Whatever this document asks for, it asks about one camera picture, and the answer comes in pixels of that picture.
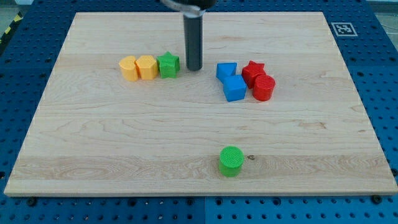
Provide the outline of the black robot arm end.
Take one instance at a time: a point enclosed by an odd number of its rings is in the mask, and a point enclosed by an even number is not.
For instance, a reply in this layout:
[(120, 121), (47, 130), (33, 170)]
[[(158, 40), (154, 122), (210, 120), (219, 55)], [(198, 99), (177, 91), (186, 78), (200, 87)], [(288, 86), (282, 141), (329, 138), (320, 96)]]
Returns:
[(167, 8), (182, 12), (188, 17), (200, 17), (213, 7), (217, 0), (160, 0)]

